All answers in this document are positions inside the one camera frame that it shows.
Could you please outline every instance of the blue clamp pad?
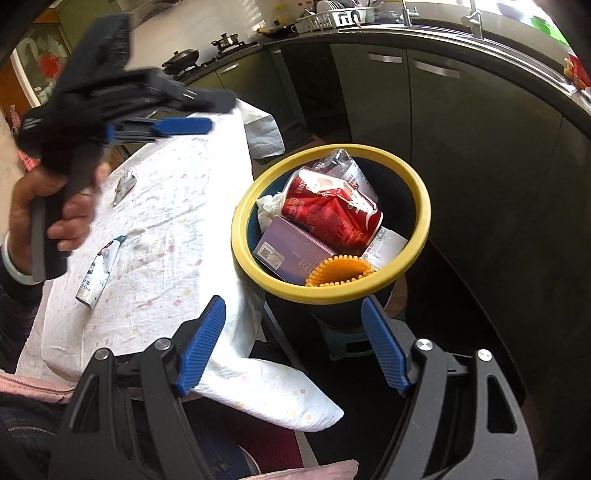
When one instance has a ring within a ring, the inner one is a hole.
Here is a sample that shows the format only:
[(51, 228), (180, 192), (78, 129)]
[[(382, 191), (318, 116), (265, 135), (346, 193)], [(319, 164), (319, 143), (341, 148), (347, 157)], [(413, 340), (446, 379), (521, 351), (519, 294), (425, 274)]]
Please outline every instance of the blue clamp pad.
[(226, 323), (226, 302), (218, 297), (200, 318), (201, 325), (181, 354), (177, 389), (182, 396), (199, 384), (213, 347)]
[(361, 321), (382, 373), (388, 385), (404, 396), (411, 387), (407, 376), (406, 356), (388, 327), (386, 318), (386, 313), (375, 298), (367, 297), (363, 300)]
[(115, 143), (115, 126), (113, 124), (106, 125), (106, 140), (108, 144)]
[(169, 116), (156, 122), (152, 129), (162, 135), (204, 135), (213, 128), (210, 118)]

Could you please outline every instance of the black clamp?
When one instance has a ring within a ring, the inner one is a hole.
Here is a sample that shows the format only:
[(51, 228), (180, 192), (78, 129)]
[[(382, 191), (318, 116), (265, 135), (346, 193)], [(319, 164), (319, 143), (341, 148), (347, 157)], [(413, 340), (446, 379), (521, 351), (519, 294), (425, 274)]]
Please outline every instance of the black clamp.
[(134, 118), (155, 109), (228, 113), (236, 96), (223, 89), (191, 89), (158, 68), (125, 70), (131, 55), (127, 13), (97, 18), (62, 72), (49, 101), (22, 119), (18, 146), (49, 170), (68, 176), (68, 183), (31, 204), (33, 279), (63, 275), (67, 254), (47, 229), (61, 219), (74, 194), (92, 183), (96, 166), (111, 144), (151, 142), (172, 135), (208, 133), (210, 118)]
[[(98, 349), (64, 414), (49, 467), (50, 480), (213, 480), (181, 406), (199, 383), (226, 320), (214, 296), (202, 315), (145, 351), (115, 356)], [(164, 477), (146, 468), (131, 408), (141, 389)]]
[(538, 479), (525, 420), (491, 352), (444, 352), (388, 318), (374, 296), (361, 313), (388, 385), (407, 398), (374, 478)]

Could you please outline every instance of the plastic bag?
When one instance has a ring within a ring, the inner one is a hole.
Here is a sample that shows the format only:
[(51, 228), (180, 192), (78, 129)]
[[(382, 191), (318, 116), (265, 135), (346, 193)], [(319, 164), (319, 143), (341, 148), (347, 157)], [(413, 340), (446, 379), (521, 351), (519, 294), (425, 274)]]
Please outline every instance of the plastic bag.
[(313, 166), (314, 170), (321, 171), (342, 179), (357, 188), (366, 197), (378, 203), (378, 196), (368, 182), (357, 162), (344, 148), (337, 148), (324, 159), (317, 161)]

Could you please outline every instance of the hand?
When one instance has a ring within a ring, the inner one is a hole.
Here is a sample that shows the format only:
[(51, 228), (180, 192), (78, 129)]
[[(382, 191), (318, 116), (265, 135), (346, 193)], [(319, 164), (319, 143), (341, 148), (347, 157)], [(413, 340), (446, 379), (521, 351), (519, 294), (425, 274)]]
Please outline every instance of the hand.
[[(108, 163), (101, 163), (95, 170), (92, 187), (84, 189), (70, 198), (61, 212), (62, 220), (51, 225), (47, 236), (59, 239), (61, 251), (75, 250), (84, 243), (90, 233), (90, 224), (95, 218), (96, 198), (99, 186), (111, 172)], [(25, 275), (31, 275), (31, 209), (30, 203), (36, 196), (47, 197), (62, 189), (67, 183), (65, 175), (50, 172), (42, 165), (21, 178), (12, 191), (8, 240), (8, 255), (12, 264)]]

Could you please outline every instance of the cardboard box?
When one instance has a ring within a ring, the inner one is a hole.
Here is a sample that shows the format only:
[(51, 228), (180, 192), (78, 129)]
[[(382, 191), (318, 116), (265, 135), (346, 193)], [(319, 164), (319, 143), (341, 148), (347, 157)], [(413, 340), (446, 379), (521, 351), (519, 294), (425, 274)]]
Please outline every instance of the cardboard box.
[(261, 237), (253, 255), (279, 278), (294, 285), (305, 285), (310, 272), (336, 252), (297, 225), (277, 216)]
[(381, 227), (374, 239), (361, 255), (361, 258), (371, 263), (377, 270), (384, 267), (398, 256), (408, 240), (392, 230)]

